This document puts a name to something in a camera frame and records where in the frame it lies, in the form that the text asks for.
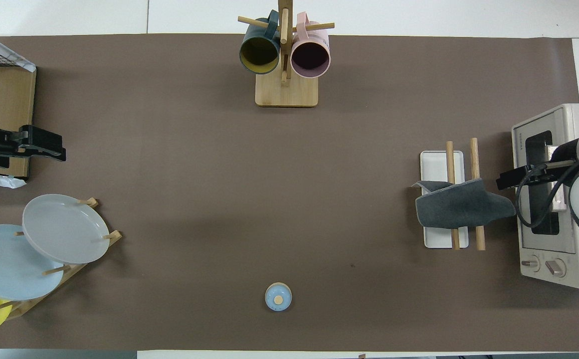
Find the white floor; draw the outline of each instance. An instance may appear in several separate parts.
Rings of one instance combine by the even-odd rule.
[[[274,0],[0,0],[0,36],[244,33],[246,25],[237,16],[266,17],[276,5]],[[573,38],[579,90],[579,0],[297,0],[295,7],[294,14],[308,10],[310,20],[335,22],[330,34]],[[325,359],[359,354],[158,351],[139,352],[139,357]]]

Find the brown tabletop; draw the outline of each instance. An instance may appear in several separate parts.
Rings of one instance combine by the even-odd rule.
[[[125,235],[0,348],[579,351],[579,289],[520,275],[515,219],[485,252],[430,250],[409,187],[421,151],[478,137],[494,190],[511,125],[578,102],[569,39],[332,36],[314,109],[254,104],[242,35],[0,40],[39,67],[34,124],[68,151],[0,188],[0,223],[63,193]]]

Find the black cable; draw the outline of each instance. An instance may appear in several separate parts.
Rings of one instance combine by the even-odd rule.
[[[564,173],[562,173],[562,176],[560,176],[558,178],[558,181],[553,186],[551,193],[549,193],[549,197],[545,201],[545,204],[542,206],[542,210],[540,211],[541,212],[540,215],[538,216],[538,218],[536,218],[535,222],[530,223],[522,215],[522,209],[520,208],[520,191],[522,190],[522,187],[526,184],[526,182],[529,181],[529,178],[533,175],[533,173],[536,173],[538,171],[542,171],[546,168],[547,168],[547,164],[540,164],[540,165],[535,166],[535,168],[533,168],[528,173],[526,173],[526,175],[522,178],[522,181],[520,181],[520,184],[518,185],[517,191],[515,191],[515,212],[518,214],[518,219],[520,220],[520,222],[523,225],[526,225],[526,227],[528,227],[528,228],[538,227],[538,225],[540,225],[540,223],[542,223],[544,218],[547,217],[547,214],[549,214],[549,212],[550,212],[549,208],[551,207],[551,202],[553,201],[553,198],[556,197],[556,193],[558,192],[559,188],[562,186],[562,183],[565,181],[565,179],[567,179],[571,175],[571,173],[573,173],[574,171],[577,171],[579,169],[579,161],[575,162],[572,166],[567,168],[567,170]]]

